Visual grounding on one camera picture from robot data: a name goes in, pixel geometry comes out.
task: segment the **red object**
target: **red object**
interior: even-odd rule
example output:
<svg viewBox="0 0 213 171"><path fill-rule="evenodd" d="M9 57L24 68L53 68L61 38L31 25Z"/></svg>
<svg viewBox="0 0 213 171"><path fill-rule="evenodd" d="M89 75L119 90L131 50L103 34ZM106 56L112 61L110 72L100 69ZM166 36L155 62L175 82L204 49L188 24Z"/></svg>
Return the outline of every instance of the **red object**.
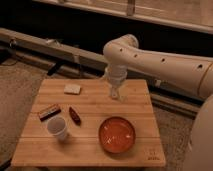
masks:
<svg viewBox="0 0 213 171"><path fill-rule="evenodd" d="M126 119L111 117L101 124L99 141L103 149L108 152L125 152L135 143L135 129Z"/></svg>
<svg viewBox="0 0 213 171"><path fill-rule="evenodd" d="M75 122L75 124L81 125L81 119L72 107L69 107L69 113L70 113L70 117Z"/></svg>

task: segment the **chocolate bar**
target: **chocolate bar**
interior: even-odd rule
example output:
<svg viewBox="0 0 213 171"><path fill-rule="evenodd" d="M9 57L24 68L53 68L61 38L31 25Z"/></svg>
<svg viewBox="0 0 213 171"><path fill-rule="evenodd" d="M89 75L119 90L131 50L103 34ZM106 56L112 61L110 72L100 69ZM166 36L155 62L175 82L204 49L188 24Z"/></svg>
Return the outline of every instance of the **chocolate bar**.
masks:
<svg viewBox="0 0 213 171"><path fill-rule="evenodd" d="M72 107L69 108L69 113L70 113L70 117L75 122L75 124L80 125L81 119Z"/></svg>
<svg viewBox="0 0 213 171"><path fill-rule="evenodd" d="M38 112L38 117L41 121L44 121L60 112L61 112L60 106L58 104L54 104L54 105Z"/></svg>

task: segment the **paper cup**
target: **paper cup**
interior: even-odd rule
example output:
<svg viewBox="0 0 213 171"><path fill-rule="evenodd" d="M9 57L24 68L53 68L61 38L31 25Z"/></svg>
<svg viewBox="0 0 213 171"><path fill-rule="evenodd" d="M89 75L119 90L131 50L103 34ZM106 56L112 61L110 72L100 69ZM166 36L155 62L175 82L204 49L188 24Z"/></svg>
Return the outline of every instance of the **paper cup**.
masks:
<svg viewBox="0 0 213 171"><path fill-rule="evenodd" d="M47 122L47 130L59 141L65 140L68 135L66 122L64 118L60 116L51 118Z"/></svg>

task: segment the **sausage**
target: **sausage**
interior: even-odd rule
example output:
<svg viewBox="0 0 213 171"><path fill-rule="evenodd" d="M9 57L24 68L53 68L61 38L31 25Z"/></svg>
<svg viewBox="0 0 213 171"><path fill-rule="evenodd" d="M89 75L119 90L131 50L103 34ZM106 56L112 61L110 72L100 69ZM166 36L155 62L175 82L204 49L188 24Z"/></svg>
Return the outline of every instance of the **sausage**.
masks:
<svg viewBox="0 0 213 171"><path fill-rule="evenodd" d="M72 107L69 107L69 114L75 124L81 125L81 119Z"/></svg>

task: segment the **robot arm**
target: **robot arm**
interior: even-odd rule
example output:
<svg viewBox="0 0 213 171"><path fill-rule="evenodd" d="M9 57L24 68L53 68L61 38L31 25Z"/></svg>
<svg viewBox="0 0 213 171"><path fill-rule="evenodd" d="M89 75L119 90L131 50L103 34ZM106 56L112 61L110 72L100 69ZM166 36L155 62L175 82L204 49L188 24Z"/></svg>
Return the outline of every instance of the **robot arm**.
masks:
<svg viewBox="0 0 213 171"><path fill-rule="evenodd" d="M133 35L125 35L104 46L108 60L105 76L112 85L111 97L118 98L118 88L132 67L176 87L206 99L213 93L213 61L169 53L145 52L138 49Z"/></svg>
<svg viewBox="0 0 213 171"><path fill-rule="evenodd" d="M112 85L111 97L119 98L118 88L125 81L127 67L173 84L207 99L195 120L183 171L212 171L213 168L213 61L207 58L146 52L137 49L138 41L126 35L108 42L104 56L108 60L105 77Z"/></svg>

